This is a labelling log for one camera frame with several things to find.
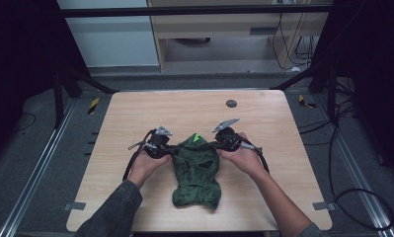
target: metal bracket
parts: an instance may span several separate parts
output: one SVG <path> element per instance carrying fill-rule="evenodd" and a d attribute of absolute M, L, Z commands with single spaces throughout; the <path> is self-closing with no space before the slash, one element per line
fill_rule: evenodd
<path fill-rule="evenodd" d="M 85 202 L 76 202 L 73 201 L 71 203 L 66 203 L 63 207 L 63 210 L 72 210 L 72 209 L 79 209 L 84 210 L 86 206 Z"/>
<path fill-rule="evenodd" d="M 154 132 L 156 135 L 172 135 L 172 132 L 170 132 L 168 129 L 166 129 L 166 127 L 164 127 L 163 125 L 159 126 L 159 128 L 157 128 L 157 130 Z"/>
<path fill-rule="evenodd" d="M 313 207 L 315 210 L 328 209 L 329 211 L 336 210 L 336 205 L 334 203 L 325 202 L 313 202 Z"/>
<path fill-rule="evenodd" d="M 238 121 L 239 118 L 234 118 L 231 120 L 226 120 L 226 121 L 221 121 L 220 124 L 218 126 L 215 127 L 215 129 L 212 130 L 212 132 L 217 132 L 220 131 L 226 127 L 228 127 L 229 125 L 233 124 L 234 122 Z"/>

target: wooden table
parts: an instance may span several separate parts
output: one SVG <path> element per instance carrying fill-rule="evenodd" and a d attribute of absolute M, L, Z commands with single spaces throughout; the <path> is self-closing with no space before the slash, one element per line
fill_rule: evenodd
<path fill-rule="evenodd" d="M 235 100 L 236 108 L 226 102 Z M 323 201 L 316 178 L 282 91 L 169 91 L 125 92 L 113 95 L 67 229 L 76 231 L 120 184 L 134 150 L 127 147 L 152 128 L 164 125 L 173 132 L 169 144 L 178 144 L 194 133 L 207 141 L 222 120 L 240 118 L 232 125 L 245 131 L 252 143 L 264 148 L 271 174 L 287 195 L 321 229 L 330 229 L 327 210 L 315 210 Z M 216 179 L 222 196 L 216 211 L 204 205 L 175 208 L 177 187 L 172 162 L 162 166 L 141 189 L 144 201 L 132 231 L 264 231 L 276 230 L 274 218 L 254 182 L 230 162 L 220 159 Z"/>

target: person's right hand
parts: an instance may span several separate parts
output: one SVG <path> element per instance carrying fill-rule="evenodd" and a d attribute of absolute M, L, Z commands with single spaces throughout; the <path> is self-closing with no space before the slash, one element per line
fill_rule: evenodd
<path fill-rule="evenodd" d="M 247 139 L 244 132 L 239 132 L 239 135 Z M 222 158 L 231 161 L 239 170 L 251 177 L 259 172 L 266 172 L 258 154 L 249 148 L 240 146 L 234 152 L 217 149 L 217 153 Z"/>

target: hand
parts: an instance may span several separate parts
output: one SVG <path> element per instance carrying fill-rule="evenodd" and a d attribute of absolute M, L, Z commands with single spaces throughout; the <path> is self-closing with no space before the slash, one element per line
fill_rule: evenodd
<path fill-rule="evenodd" d="M 153 174 L 153 172 L 160 166 L 166 164 L 170 158 L 170 155 L 165 155 L 160 159 L 153 159 L 144 150 L 142 150 L 135 158 L 127 179 L 141 189 L 144 182 Z"/>
<path fill-rule="evenodd" d="M 247 139 L 244 132 L 238 134 Z M 266 172 L 259 160 L 258 154 L 254 150 L 240 146 L 234 152 L 217 149 L 217 153 L 222 158 L 231 161 L 239 170 L 251 177 L 259 172 Z"/>

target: person's left hand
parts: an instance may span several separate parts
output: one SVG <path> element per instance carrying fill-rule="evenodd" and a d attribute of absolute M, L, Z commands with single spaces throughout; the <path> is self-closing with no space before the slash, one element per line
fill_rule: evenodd
<path fill-rule="evenodd" d="M 138 154 L 137 158 L 135 158 L 127 179 L 141 189 L 144 182 L 153 174 L 153 172 L 160 166 L 166 164 L 170 159 L 170 155 L 165 155 L 160 159 L 153 159 L 144 150 L 142 150 Z"/>

